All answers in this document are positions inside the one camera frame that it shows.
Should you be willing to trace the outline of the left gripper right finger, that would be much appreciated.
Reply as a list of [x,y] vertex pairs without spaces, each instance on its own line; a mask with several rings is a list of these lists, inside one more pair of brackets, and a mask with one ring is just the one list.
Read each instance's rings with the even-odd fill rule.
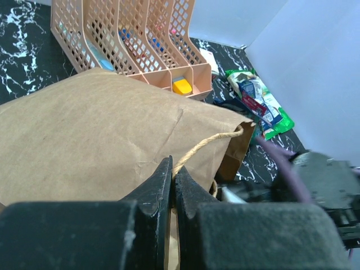
[[218,201],[174,177],[181,269],[351,269],[330,217],[303,203]]

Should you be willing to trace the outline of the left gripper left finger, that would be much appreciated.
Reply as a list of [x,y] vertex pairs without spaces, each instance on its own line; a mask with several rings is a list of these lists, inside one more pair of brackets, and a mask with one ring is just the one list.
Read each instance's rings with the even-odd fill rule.
[[1,213],[2,269],[165,269],[173,159],[118,201],[17,202]]

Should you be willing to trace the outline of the brown paper bag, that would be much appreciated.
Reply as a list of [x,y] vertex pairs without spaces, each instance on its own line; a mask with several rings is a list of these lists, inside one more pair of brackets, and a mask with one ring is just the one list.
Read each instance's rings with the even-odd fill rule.
[[205,138],[185,169],[208,190],[234,176],[254,132],[236,112],[94,68],[1,105],[1,207],[39,201],[118,201],[167,157]]

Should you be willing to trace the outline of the red snack pack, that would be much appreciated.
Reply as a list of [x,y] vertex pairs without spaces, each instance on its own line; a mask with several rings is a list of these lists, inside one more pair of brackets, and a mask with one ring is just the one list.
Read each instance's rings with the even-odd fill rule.
[[255,116],[261,118],[270,127],[272,126],[272,120],[269,118],[268,108],[258,103],[254,98],[248,95],[245,91],[241,92],[241,102],[248,108]]

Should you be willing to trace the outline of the blue snack pouch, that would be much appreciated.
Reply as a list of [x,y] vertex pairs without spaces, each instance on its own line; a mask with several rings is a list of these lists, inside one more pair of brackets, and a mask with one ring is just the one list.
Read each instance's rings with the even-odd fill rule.
[[272,126],[274,127],[278,122],[282,120],[281,114],[274,109],[269,103],[267,103],[263,96],[263,87],[259,80],[257,79],[249,79],[249,80],[242,80],[241,82],[237,83],[240,95],[242,91],[245,91],[248,95],[254,98],[258,103],[266,106],[268,108],[268,115],[269,118],[272,120]]

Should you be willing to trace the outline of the green Chuba chips bag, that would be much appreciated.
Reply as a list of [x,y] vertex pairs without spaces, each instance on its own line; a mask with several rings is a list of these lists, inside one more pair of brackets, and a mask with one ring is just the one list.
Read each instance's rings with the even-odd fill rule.
[[262,136],[270,140],[295,126],[254,69],[227,70],[227,81],[235,93],[235,104],[252,113],[261,123]]

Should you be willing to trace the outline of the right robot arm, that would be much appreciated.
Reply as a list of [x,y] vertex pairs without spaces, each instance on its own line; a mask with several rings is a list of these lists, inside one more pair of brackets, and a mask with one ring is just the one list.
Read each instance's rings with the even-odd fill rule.
[[[347,161],[306,151],[289,158],[291,170],[303,181],[312,201],[334,221],[346,249],[359,247],[359,168]],[[295,202],[296,198],[278,173],[271,184],[246,182],[222,186],[220,200],[232,203]]]

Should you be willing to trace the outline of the yellow sticky tape dispenser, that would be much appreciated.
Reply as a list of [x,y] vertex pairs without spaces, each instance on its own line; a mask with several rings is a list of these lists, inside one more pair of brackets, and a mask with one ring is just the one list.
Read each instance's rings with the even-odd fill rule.
[[178,95],[187,96],[192,93],[192,86],[186,79],[174,80],[172,88],[173,92]]

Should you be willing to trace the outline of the blue correction tape pack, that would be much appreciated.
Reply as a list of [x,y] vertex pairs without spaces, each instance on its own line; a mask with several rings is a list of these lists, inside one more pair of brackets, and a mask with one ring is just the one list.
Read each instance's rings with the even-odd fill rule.
[[113,65],[103,56],[103,54],[96,48],[96,46],[89,39],[86,39],[86,42],[90,51],[93,53],[94,57],[99,62],[100,66],[103,69],[114,71]]

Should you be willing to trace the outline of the white small box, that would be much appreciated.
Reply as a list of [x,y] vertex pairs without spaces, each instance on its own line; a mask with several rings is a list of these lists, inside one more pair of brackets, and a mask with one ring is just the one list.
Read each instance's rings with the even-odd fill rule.
[[203,48],[200,48],[200,53],[201,55],[204,57],[204,59],[206,59],[207,63],[210,64],[211,66],[211,73],[215,76],[219,75],[219,69],[218,69],[218,65],[216,63],[216,60],[214,58],[214,55],[212,52],[207,51]]

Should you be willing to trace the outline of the pink desk organizer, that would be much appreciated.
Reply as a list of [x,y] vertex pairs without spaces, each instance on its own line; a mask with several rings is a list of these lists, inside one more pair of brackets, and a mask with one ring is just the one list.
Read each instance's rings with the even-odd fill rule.
[[117,74],[173,92],[186,79],[203,100],[212,70],[189,38],[194,1],[53,1],[51,32],[77,72],[102,68],[89,39]]

